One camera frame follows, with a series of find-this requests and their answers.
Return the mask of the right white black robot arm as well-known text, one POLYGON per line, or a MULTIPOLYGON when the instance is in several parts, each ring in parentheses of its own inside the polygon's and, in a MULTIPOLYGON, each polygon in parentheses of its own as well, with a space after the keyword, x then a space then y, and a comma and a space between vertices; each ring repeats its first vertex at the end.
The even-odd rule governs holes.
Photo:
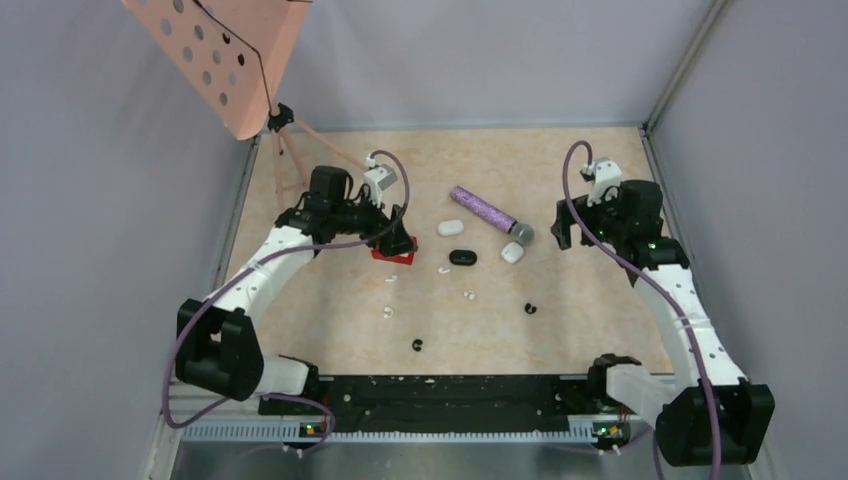
POLYGON ((666 385, 630 356, 603 354, 589 373, 586 397, 600 412, 620 404, 654 431, 663 459, 675 467, 746 465, 763 445, 775 410, 765 384, 753 383, 731 359, 695 290, 681 244, 664 233, 663 194, 651 181, 626 180, 605 199, 563 199, 551 232, 558 246, 597 246, 622 267, 655 318, 675 382, 666 385))

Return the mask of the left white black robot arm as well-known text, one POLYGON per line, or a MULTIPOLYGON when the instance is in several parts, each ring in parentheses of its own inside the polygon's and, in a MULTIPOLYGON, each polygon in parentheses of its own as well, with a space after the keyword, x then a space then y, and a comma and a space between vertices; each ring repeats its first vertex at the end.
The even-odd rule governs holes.
POLYGON ((319 404, 320 386, 311 364, 264 354, 257 336, 267 309, 296 273, 320 251, 338 249, 338 235, 356 235, 359 244, 386 258, 411 255, 417 245, 402 216, 405 204, 384 211, 384 191, 408 180, 404 170, 371 165, 358 191, 345 169, 318 166, 298 203, 274 222, 254 255, 204 300, 186 300, 177 316, 174 372, 186 384, 244 401, 280 393, 297 413, 319 404))

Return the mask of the black earbud charging case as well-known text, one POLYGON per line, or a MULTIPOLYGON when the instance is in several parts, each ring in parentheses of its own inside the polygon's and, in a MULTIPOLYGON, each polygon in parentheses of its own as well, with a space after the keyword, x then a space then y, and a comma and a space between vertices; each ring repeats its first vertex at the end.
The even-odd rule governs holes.
POLYGON ((455 249, 449 253, 448 259, 453 265, 473 266, 477 263, 478 256, 472 250, 455 249))

